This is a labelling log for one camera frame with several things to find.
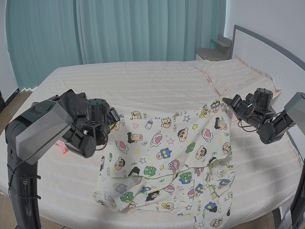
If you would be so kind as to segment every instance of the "headboard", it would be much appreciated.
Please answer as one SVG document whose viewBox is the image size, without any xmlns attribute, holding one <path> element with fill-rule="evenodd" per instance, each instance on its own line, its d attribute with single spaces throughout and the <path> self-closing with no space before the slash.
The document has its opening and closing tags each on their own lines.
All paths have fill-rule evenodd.
<svg viewBox="0 0 305 229">
<path fill-rule="evenodd" d="M 305 92 L 305 63 L 280 45 L 250 30 L 234 25 L 230 59 L 240 58 L 249 66 L 268 73 L 282 92 L 271 102 L 280 112 L 296 92 Z M 305 158 L 305 136 L 297 126 L 289 130 L 289 138 Z"/>
</svg>

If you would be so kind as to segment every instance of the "pink cloth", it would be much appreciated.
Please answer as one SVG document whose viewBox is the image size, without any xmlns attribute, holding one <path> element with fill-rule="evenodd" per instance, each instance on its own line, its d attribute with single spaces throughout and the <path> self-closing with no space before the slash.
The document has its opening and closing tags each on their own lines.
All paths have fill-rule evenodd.
<svg viewBox="0 0 305 229">
<path fill-rule="evenodd" d="M 58 140 L 55 145 L 61 147 L 62 151 L 63 151 L 63 155 L 68 151 L 68 148 L 66 147 L 65 143 L 62 142 L 61 140 Z"/>
</svg>

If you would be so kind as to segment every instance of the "white shirt with cartoon characters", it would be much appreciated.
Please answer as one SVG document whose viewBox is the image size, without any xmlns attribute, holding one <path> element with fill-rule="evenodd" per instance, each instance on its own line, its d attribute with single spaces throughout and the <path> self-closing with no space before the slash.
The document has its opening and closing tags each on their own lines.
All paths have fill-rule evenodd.
<svg viewBox="0 0 305 229">
<path fill-rule="evenodd" d="M 93 198 L 124 208 L 193 215 L 196 228 L 222 228 L 230 215 L 235 169 L 232 112 L 221 98 L 177 113 L 115 107 Z"/>
</svg>

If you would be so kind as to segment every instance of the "star print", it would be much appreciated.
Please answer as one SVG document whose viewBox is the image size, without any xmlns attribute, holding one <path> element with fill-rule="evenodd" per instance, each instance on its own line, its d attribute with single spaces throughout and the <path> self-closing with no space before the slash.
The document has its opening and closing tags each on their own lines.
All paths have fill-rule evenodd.
<svg viewBox="0 0 305 229">
<path fill-rule="evenodd" d="M 145 160 L 145 158 L 140 158 L 141 160 L 139 161 L 139 162 L 141 162 L 142 164 L 143 163 L 146 163 L 146 160 Z"/>
<path fill-rule="evenodd" d="M 170 145 L 170 144 L 173 144 L 173 141 L 174 140 L 172 140 L 172 138 L 170 138 L 167 142 L 168 142 L 168 145 Z"/>
<path fill-rule="evenodd" d="M 200 222 L 198 227 L 202 228 L 203 227 L 203 222 Z"/>
<path fill-rule="evenodd" d="M 190 118 L 190 116 L 188 115 L 188 116 L 185 116 L 185 117 L 184 117 L 184 120 L 183 120 L 183 121 L 189 122 L 190 119 L 191 119 L 191 118 Z"/>
<path fill-rule="evenodd" d="M 193 207 L 193 205 L 188 205 L 188 206 L 185 206 L 185 210 L 187 210 L 187 209 L 189 209 L 189 210 L 191 210 L 191 208 Z"/>
</svg>

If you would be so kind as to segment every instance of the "baby bottle print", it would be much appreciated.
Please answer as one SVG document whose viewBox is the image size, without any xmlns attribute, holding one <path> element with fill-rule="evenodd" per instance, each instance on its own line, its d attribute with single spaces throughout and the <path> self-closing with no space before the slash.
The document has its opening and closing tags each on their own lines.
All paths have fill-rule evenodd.
<svg viewBox="0 0 305 229">
<path fill-rule="evenodd" d="M 153 125 L 153 121 L 152 121 L 152 120 L 149 120 L 149 121 L 147 121 L 147 123 L 146 123 L 146 125 L 145 125 L 145 128 L 146 128 L 147 130 L 149 130 L 149 129 L 152 127 L 152 125 Z"/>
</svg>

